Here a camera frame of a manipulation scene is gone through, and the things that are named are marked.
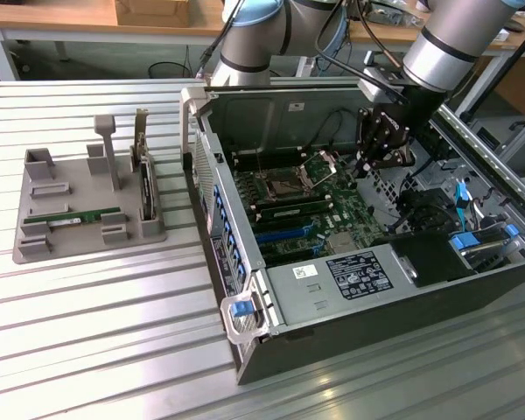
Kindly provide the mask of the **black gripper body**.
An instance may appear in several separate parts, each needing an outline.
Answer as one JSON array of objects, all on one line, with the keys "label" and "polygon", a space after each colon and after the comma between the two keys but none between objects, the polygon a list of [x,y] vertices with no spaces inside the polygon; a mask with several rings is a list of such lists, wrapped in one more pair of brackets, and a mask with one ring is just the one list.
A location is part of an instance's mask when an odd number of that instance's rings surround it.
[{"label": "black gripper body", "polygon": [[395,99],[372,107],[371,153],[389,153],[406,146],[445,100],[444,93],[418,85],[405,87],[402,96],[403,100]]}]

